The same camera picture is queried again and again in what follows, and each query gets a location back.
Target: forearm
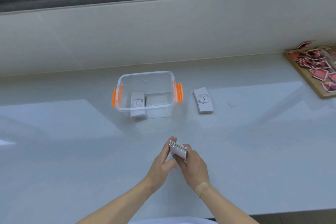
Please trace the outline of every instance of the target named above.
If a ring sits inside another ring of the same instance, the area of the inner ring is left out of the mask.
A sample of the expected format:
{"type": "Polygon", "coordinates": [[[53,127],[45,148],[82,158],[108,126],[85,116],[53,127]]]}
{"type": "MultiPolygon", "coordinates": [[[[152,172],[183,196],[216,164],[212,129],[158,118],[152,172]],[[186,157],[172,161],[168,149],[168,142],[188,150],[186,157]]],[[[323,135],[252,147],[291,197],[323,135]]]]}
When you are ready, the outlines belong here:
{"type": "Polygon", "coordinates": [[[86,216],[77,224],[127,224],[152,193],[150,184],[142,180],[131,190],[86,216]]]}
{"type": "Polygon", "coordinates": [[[204,190],[201,199],[219,224],[258,224],[213,187],[204,190]]]}

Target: white card stack on table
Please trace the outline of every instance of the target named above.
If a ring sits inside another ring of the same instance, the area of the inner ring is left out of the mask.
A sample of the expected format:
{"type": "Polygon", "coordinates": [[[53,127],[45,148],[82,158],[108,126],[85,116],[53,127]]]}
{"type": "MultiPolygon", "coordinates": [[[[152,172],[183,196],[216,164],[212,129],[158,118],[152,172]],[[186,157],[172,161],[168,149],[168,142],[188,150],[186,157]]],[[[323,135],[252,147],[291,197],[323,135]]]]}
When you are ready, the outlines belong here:
{"type": "MultiPolygon", "coordinates": [[[[131,95],[131,107],[137,107],[137,108],[141,108],[141,107],[145,107],[146,106],[146,95],[144,92],[132,92],[131,95]]],[[[133,119],[137,119],[137,118],[142,118],[145,117],[146,111],[144,109],[142,110],[131,110],[131,117],[133,119]]]]}
{"type": "Polygon", "coordinates": [[[170,152],[171,154],[176,154],[183,158],[183,160],[187,159],[187,147],[182,144],[176,143],[174,141],[169,142],[170,152]]]}
{"type": "Polygon", "coordinates": [[[200,114],[213,112],[212,102],[205,87],[194,90],[192,93],[195,97],[198,112],[200,114]]]}

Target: left hand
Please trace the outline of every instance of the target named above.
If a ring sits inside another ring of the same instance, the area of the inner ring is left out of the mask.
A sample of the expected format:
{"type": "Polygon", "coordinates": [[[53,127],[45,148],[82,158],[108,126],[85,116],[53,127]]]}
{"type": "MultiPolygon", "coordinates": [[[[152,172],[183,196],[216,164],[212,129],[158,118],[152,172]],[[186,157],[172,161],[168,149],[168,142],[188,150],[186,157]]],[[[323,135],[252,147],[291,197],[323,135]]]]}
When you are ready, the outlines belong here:
{"type": "Polygon", "coordinates": [[[161,186],[165,183],[169,171],[177,167],[176,162],[172,159],[166,162],[166,159],[170,152],[169,147],[170,140],[176,142],[177,138],[171,136],[168,139],[165,146],[163,146],[163,149],[160,152],[160,154],[154,159],[154,162],[144,179],[152,187],[153,193],[156,192],[159,188],[161,188],[161,186]]]}

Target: wooden tray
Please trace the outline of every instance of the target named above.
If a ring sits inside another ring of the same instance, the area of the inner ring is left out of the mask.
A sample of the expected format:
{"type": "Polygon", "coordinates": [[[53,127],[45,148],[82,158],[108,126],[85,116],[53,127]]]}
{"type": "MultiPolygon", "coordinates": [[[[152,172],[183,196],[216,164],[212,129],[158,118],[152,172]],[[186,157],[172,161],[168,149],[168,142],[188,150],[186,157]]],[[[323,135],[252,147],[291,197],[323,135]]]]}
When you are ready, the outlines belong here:
{"type": "MultiPolygon", "coordinates": [[[[286,57],[286,59],[292,64],[292,66],[296,69],[296,71],[299,72],[299,74],[304,78],[304,80],[309,84],[309,86],[315,91],[315,93],[322,99],[326,98],[334,98],[336,97],[336,92],[327,92],[323,86],[322,81],[319,79],[316,79],[312,77],[311,72],[309,72],[308,68],[301,67],[298,63],[296,63],[292,57],[288,54],[289,52],[305,52],[310,50],[311,48],[304,48],[300,50],[292,50],[292,51],[286,51],[283,53],[283,55],[286,57]]],[[[330,78],[327,78],[325,82],[331,82],[330,78]]]]}

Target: white wall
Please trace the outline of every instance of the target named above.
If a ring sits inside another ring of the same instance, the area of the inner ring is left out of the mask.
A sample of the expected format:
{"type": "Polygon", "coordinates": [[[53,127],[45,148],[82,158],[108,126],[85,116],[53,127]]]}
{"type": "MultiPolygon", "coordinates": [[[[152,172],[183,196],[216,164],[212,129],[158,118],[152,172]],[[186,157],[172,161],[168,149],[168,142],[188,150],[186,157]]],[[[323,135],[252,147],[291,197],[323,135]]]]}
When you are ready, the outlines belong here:
{"type": "Polygon", "coordinates": [[[153,0],[0,15],[0,74],[281,52],[336,42],[334,0],[153,0]]]}

